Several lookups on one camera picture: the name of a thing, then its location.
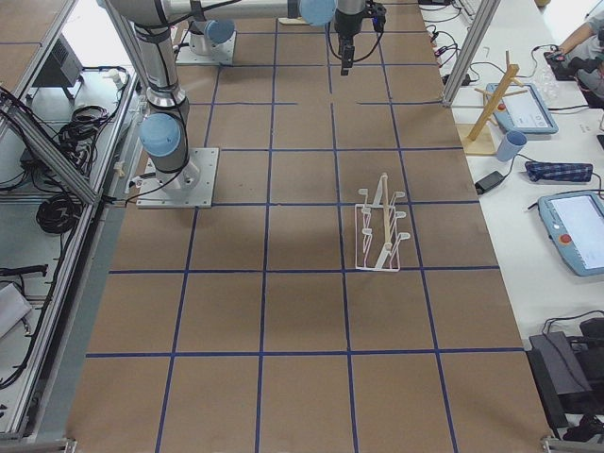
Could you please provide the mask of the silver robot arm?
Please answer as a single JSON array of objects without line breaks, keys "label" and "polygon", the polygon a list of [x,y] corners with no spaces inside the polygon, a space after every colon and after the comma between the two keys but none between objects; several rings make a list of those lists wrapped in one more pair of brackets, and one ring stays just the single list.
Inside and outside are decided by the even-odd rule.
[{"label": "silver robot arm", "polygon": [[364,14],[338,6],[323,32],[290,34],[282,14],[293,8],[309,19],[315,2],[260,6],[247,17],[242,1],[207,2],[198,23],[166,1],[113,3],[135,26],[150,110],[186,120],[184,144],[220,149],[201,168],[214,174],[219,204],[352,197],[376,162],[361,143],[368,72],[351,70],[367,48]]},{"label": "silver robot arm", "polygon": [[209,56],[211,52],[222,49],[235,34],[232,20],[208,20],[189,22],[189,47],[198,56]]}]

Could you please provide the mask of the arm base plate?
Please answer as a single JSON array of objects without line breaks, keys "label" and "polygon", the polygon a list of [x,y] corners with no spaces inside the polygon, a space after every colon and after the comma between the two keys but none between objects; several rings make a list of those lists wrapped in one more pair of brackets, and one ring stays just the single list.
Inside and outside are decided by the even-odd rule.
[{"label": "arm base plate", "polygon": [[188,34],[176,56],[180,66],[231,66],[236,34],[226,42],[215,43],[204,35]]},{"label": "arm base plate", "polygon": [[173,175],[157,173],[148,158],[145,171],[155,173],[140,185],[143,195],[135,199],[142,209],[210,208],[219,159],[219,149],[190,148],[189,163],[172,180]]}]

